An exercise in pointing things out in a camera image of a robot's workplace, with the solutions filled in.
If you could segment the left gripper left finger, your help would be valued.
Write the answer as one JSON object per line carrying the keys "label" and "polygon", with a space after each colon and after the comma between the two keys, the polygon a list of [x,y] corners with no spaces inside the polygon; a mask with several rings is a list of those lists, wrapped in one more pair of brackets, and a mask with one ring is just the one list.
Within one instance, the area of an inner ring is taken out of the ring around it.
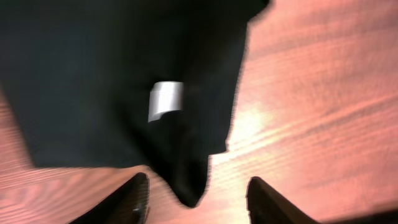
{"label": "left gripper left finger", "polygon": [[139,172],[70,224],[145,224],[148,203],[149,179]]}

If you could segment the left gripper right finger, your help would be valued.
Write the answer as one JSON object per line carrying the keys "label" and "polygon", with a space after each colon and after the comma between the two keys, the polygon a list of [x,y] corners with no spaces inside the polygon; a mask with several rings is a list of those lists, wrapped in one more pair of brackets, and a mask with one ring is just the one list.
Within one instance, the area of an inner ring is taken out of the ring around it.
{"label": "left gripper right finger", "polygon": [[260,177],[251,177],[247,192],[251,224],[319,224]]}

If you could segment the black t-shirt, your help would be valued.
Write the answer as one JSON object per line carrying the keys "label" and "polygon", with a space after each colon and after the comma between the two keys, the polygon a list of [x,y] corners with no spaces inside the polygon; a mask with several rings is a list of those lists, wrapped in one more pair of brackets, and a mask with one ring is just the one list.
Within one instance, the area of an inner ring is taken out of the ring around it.
{"label": "black t-shirt", "polygon": [[1,88],[37,167],[151,167],[196,207],[264,0],[3,0]]}

